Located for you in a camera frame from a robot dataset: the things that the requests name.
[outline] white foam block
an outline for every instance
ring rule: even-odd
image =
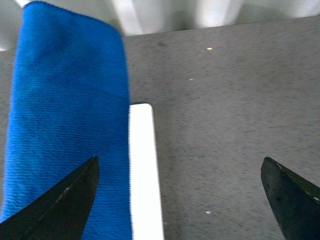
[[[129,146],[133,239],[163,240],[154,119],[149,104],[130,106]]]

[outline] gray table surface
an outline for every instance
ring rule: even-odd
[[[124,42],[131,100],[154,111],[165,239],[284,239],[260,169],[269,156],[320,186],[320,17]],[[0,52],[2,166],[13,59]]]

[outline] gray surface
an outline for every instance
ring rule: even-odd
[[[284,239],[260,168],[320,186],[320,18],[124,41],[132,102],[153,106],[165,238]],[[1,145],[12,61],[0,53]]]
[[[14,51],[0,51],[0,201],[2,205],[4,182],[4,149],[7,138],[8,111],[11,93],[11,78]]]

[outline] folded cloth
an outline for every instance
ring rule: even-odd
[[[44,2],[23,10],[1,221],[92,156],[100,180],[84,240],[132,238],[124,45],[106,23]]]

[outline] blue towel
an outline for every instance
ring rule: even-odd
[[[129,240],[128,75],[119,33],[44,2],[23,10],[1,221],[92,156],[100,180],[84,240]]]

